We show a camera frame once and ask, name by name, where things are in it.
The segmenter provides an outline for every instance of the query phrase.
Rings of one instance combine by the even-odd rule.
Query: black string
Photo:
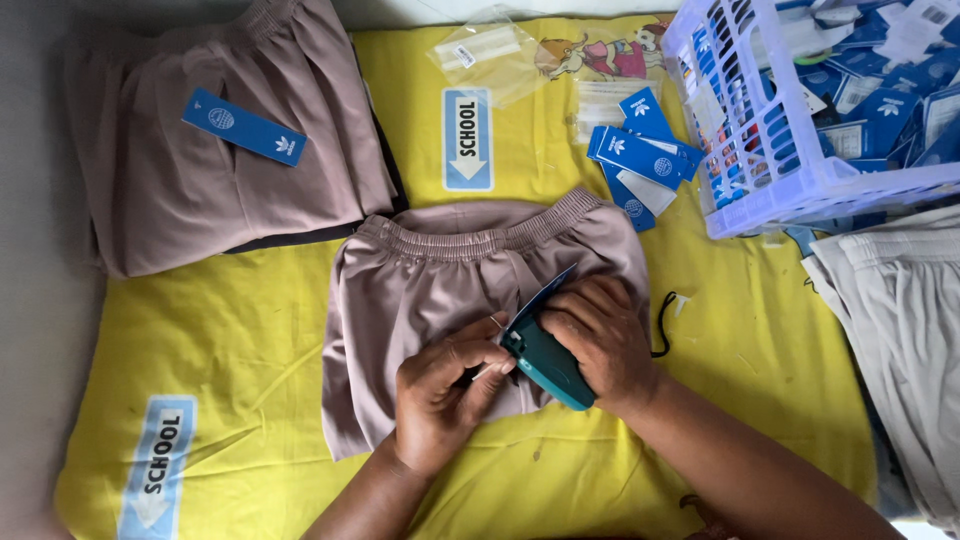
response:
[[[660,329],[660,339],[663,340],[663,350],[660,352],[654,351],[650,353],[650,356],[654,358],[662,358],[670,352],[670,341],[666,338],[666,332],[663,331],[663,314],[666,312],[667,306],[669,306],[674,300],[677,300],[677,293],[670,291],[666,293],[666,297],[663,299],[663,305],[660,306],[660,315],[657,317],[657,327]]]

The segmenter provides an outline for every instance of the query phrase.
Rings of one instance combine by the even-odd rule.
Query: yellow bedsheet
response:
[[[537,39],[573,43],[585,28],[629,41],[659,22],[646,15],[521,26]],[[569,142],[570,74],[493,111],[493,192],[443,189],[446,81],[423,53],[449,32],[355,36],[413,205],[481,197],[550,204],[578,184],[609,198],[586,148]],[[660,73],[655,67],[648,77]],[[587,76],[588,68],[576,75]],[[683,137],[672,86],[664,88],[662,103]],[[672,349],[662,364],[872,501],[874,454],[851,359],[839,324],[804,286],[799,251],[793,244],[767,249],[760,238],[708,240],[696,190],[696,182],[684,184],[657,227],[640,235],[653,308],[669,290],[692,299],[679,317],[673,308],[667,312]],[[57,508],[77,538],[117,537],[123,490],[154,395],[197,400],[180,505],[163,510],[177,513],[179,539],[293,539],[332,501],[364,459],[332,463],[320,425],[320,349],[338,245],[218,256],[109,283],[57,488]],[[687,492],[617,420],[551,405],[482,426],[427,497],[414,536],[681,538],[700,526],[692,510],[678,508]]]

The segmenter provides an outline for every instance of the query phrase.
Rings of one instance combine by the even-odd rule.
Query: plastic basket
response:
[[[861,174],[839,158],[824,158],[779,29],[773,0],[686,0],[662,39],[687,127],[706,151],[700,194],[711,238],[960,192],[960,162]],[[751,40],[766,49],[777,81],[773,98],[763,89]],[[712,98],[698,92],[712,92],[712,111],[726,119],[712,134],[696,135],[702,125],[716,125],[698,105]],[[719,199],[715,187],[722,187]]]

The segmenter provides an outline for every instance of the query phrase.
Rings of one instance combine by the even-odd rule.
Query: cartoon character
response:
[[[534,58],[540,73],[555,80],[564,73],[576,73],[587,66],[605,80],[614,77],[644,79],[654,67],[663,67],[663,53],[658,39],[669,23],[648,24],[636,33],[636,39],[616,39],[610,43],[597,40],[587,44],[588,35],[580,41],[544,39]]]

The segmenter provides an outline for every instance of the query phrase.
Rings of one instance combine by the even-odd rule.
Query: pile of tags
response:
[[[620,102],[623,128],[596,126],[587,157],[603,167],[613,201],[639,233],[653,229],[677,198],[680,182],[691,182],[703,152],[673,136],[651,88]]]
[[[862,173],[960,160],[960,3],[880,1],[805,10],[846,34],[794,60],[825,157]],[[761,74],[768,97],[776,82]]]

